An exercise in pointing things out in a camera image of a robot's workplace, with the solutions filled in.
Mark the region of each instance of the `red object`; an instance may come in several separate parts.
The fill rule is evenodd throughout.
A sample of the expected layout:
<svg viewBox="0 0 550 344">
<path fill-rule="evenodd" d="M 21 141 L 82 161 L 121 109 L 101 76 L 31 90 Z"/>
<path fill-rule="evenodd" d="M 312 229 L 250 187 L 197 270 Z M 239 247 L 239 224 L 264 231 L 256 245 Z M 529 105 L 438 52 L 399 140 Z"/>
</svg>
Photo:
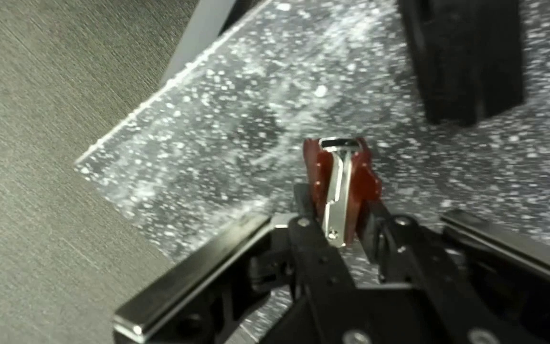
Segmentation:
<svg viewBox="0 0 550 344">
<path fill-rule="evenodd" d="M 382 184 L 376 172 L 371 170 L 371 149 L 363 138 L 355 138 L 359 151 L 352 157 L 352 185 L 346 222 L 346 243 L 352 243 L 361 229 L 367 206 L 382 195 Z M 310 176 L 312 199 L 319 220 L 325 216 L 329 184 L 333 174 L 333 153 L 321 147 L 321 140 L 304 141 L 304 159 Z"/>
</svg>

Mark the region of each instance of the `speckled countertop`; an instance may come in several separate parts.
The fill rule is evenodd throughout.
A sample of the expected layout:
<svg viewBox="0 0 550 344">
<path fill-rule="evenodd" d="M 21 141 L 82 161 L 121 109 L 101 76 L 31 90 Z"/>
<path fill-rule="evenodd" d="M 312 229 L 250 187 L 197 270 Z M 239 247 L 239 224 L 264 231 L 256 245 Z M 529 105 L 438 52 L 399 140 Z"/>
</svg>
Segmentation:
<svg viewBox="0 0 550 344">
<path fill-rule="evenodd" d="M 428 126 L 390 2 L 270 0 L 79 159 L 174 262 L 271 201 L 292 206 L 302 138 L 361 134 L 384 201 L 436 227 L 453 206 L 550 243 L 550 2 L 527 0 L 529 103 Z"/>
</svg>

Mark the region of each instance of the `sparkly granite surface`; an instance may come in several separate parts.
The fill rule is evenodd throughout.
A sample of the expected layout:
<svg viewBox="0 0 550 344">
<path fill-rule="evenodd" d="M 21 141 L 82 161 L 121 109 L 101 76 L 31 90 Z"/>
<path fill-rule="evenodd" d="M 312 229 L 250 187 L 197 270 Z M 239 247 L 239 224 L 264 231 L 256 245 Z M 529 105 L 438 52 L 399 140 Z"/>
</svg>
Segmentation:
<svg viewBox="0 0 550 344">
<path fill-rule="evenodd" d="M 438 227 L 462 206 L 550 243 L 550 2 L 525 2 L 524 17 L 529 103 L 461 130 L 424 122 L 392 2 L 266 2 L 79 170 L 180 262 L 229 218 L 291 210 L 302 138 L 361 134 L 394 212 Z"/>
</svg>

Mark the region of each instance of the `gray carpet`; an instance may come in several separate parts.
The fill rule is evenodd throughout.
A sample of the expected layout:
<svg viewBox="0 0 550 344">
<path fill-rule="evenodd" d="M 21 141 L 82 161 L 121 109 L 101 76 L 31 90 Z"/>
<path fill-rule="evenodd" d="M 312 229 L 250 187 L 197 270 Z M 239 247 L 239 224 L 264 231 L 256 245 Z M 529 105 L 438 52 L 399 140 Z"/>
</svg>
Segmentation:
<svg viewBox="0 0 550 344">
<path fill-rule="evenodd" d="M 0 342 L 111 342 L 168 268 L 73 161 L 157 90 L 195 0 L 0 0 Z"/>
</svg>

